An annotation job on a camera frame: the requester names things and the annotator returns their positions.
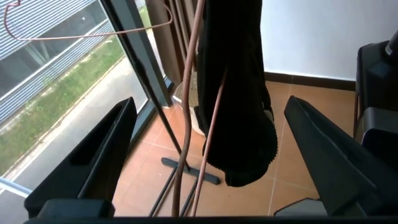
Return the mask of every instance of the tiled floor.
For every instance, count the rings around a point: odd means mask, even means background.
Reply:
[[[354,93],[300,85],[268,82],[279,137],[279,152],[267,174],[260,180],[241,188],[225,183],[204,183],[198,216],[273,215],[279,208],[297,200],[318,198],[318,193],[283,115],[290,95],[307,100],[339,127],[351,134]],[[183,142],[184,122],[179,106],[164,109],[180,144]],[[188,162],[199,167],[204,137],[192,132]],[[142,137],[133,155],[126,162],[114,197],[117,216],[147,216],[165,184],[171,168],[163,166],[161,157],[178,159],[178,154],[157,116]],[[206,170],[223,178],[223,173],[207,165]],[[195,178],[183,176],[184,203]],[[170,216],[171,195],[163,202],[158,216]]]

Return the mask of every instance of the baseboard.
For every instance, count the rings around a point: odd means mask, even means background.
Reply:
[[[355,91],[355,81],[264,72],[267,81]]]

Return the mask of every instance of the copper wire hanger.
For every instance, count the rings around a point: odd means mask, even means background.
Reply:
[[[7,15],[8,12],[10,11],[10,8],[12,7],[19,7],[21,6],[21,0],[16,0],[14,3],[9,3],[6,4],[6,7],[4,8],[4,14],[3,14],[3,24],[6,32],[16,40],[65,40],[65,39],[79,39],[79,38],[87,38],[87,37],[101,37],[101,36],[107,36],[107,35],[118,35],[118,34],[128,34],[128,33],[133,33],[133,32],[140,32],[144,31],[147,29],[156,29],[160,28],[162,26],[167,26],[173,23],[173,14],[171,9],[166,5],[166,3],[163,3],[163,6],[166,8],[168,14],[170,15],[170,20],[168,22],[162,23],[162,24],[157,24],[153,25],[150,27],[142,27],[142,28],[135,28],[135,29],[129,29],[129,30],[124,30],[124,31],[118,31],[118,32],[107,32],[103,34],[89,34],[89,35],[78,35],[78,36],[68,36],[68,37],[44,37],[44,38],[22,38],[22,37],[16,37],[9,29],[8,23],[7,23]]]
[[[183,174],[183,170],[184,170],[185,161],[187,160],[190,139],[191,139],[191,131],[192,131],[191,115],[190,115],[189,104],[188,104],[189,86],[190,86],[190,80],[191,80],[191,68],[192,68],[193,54],[195,53],[196,44],[197,44],[197,40],[198,40],[199,23],[201,20],[201,16],[203,14],[204,5],[205,5],[205,0],[198,0],[197,9],[195,12],[195,18],[193,20],[192,33],[191,33],[189,46],[188,46],[187,58],[185,60],[184,73],[183,73],[182,112],[183,112],[183,115],[185,118],[185,137],[184,137],[184,144],[183,144],[183,148],[182,148],[182,152],[180,155],[180,160],[178,162],[177,172],[176,172],[175,180],[174,180],[172,217],[178,217],[179,212],[180,212],[180,193],[181,193],[182,174]],[[198,176],[198,184],[196,186],[195,198],[193,200],[193,207],[192,207],[192,212],[191,212],[191,216],[193,216],[193,217],[196,215],[196,211],[197,211],[200,190],[201,190],[201,186],[202,186],[203,179],[205,176],[205,169],[206,169],[206,162],[207,162],[207,157],[208,157],[208,152],[209,152],[209,146],[211,144],[211,137],[213,135],[214,125],[215,125],[215,121],[216,121],[216,117],[217,117],[217,113],[218,113],[218,107],[220,105],[221,93],[223,91],[227,70],[228,69],[226,68],[224,71],[221,85],[220,85],[220,88],[218,89],[217,99],[216,99],[213,116],[211,118],[211,123],[210,123],[210,130],[209,130],[207,140],[206,140],[206,146],[205,146],[205,151],[203,154],[203,159],[201,161],[200,172],[199,172],[199,176]]]

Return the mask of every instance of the curtain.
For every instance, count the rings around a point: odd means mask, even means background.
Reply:
[[[169,26],[154,29],[153,33],[167,78],[179,84],[183,77],[197,1],[146,0],[151,24],[160,24],[170,19],[163,3],[171,9],[174,22]],[[193,64],[193,71],[195,71],[196,58]]]

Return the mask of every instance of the road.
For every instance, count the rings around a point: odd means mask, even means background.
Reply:
[[[138,109],[146,101],[136,75],[128,67],[130,64],[125,58],[68,115],[68,124],[60,127],[63,128],[60,134],[14,182],[35,189],[117,102],[133,96]],[[3,192],[0,195],[0,223],[26,221],[23,201],[24,198],[18,195]]]

